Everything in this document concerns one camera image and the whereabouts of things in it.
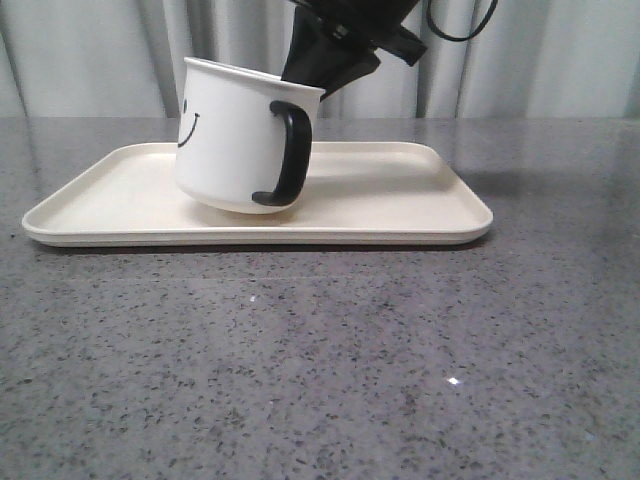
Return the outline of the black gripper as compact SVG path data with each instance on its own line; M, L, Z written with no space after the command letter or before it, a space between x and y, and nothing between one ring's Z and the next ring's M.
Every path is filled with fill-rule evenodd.
M294 1L305 8L294 11L292 37L281 79L320 85L325 90L321 99L325 100L379 67L381 61L374 49L337 48L323 20L343 26L374 48L382 48L413 66L427 47L402 23L417 3L417 0Z

